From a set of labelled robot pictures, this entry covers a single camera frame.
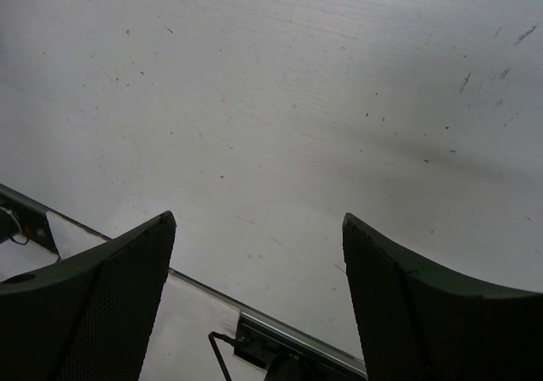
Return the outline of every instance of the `white board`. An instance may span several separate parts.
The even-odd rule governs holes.
[[[543,290],[543,0],[0,3],[0,182],[357,356],[346,211]]]

